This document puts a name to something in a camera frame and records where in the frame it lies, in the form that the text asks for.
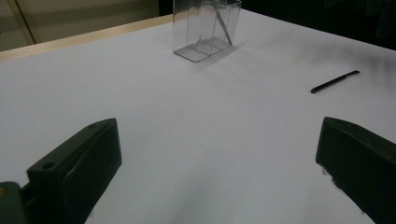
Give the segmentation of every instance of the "dark background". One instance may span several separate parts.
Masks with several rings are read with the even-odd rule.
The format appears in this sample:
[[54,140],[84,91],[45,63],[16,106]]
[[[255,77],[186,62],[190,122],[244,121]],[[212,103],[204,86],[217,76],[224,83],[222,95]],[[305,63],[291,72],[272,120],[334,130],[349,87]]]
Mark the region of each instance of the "dark background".
[[[159,0],[160,14],[172,14],[173,0]],[[242,8],[327,33],[396,49],[394,29],[386,39],[375,37],[380,14],[365,16],[354,0],[325,7],[324,0],[242,0]]]

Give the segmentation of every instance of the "white tabletop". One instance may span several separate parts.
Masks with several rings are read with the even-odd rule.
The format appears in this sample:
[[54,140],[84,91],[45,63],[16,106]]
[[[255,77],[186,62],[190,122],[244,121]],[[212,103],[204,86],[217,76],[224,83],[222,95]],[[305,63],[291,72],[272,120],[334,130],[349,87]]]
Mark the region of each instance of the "white tabletop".
[[0,63],[0,181],[116,118],[123,165],[87,223],[373,223],[315,155],[324,117],[396,142],[396,52],[245,10],[234,44],[191,63],[168,23]]

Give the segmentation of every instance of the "table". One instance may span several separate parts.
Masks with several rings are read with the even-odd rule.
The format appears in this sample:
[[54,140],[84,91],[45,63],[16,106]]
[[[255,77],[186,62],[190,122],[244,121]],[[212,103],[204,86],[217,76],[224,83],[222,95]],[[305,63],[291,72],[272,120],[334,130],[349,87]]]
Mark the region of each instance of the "table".
[[117,118],[123,165],[87,223],[373,223],[315,154],[324,117],[396,142],[396,52],[245,10],[234,44],[191,63],[166,23],[1,62],[0,181]]

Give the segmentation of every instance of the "acrylic holder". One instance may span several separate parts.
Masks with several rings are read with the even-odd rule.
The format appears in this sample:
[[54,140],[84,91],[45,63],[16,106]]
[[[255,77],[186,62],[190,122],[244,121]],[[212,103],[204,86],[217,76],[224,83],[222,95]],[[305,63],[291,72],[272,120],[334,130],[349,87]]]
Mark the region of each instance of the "acrylic holder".
[[241,1],[174,0],[174,53],[193,62],[233,45]]

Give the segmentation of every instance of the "transparent pen holder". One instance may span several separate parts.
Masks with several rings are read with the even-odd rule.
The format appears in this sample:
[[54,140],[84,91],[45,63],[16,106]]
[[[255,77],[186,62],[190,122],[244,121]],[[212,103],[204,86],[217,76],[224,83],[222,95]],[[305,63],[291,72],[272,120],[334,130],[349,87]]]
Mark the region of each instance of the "transparent pen holder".
[[174,0],[174,53],[193,62],[233,45],[241,1]]

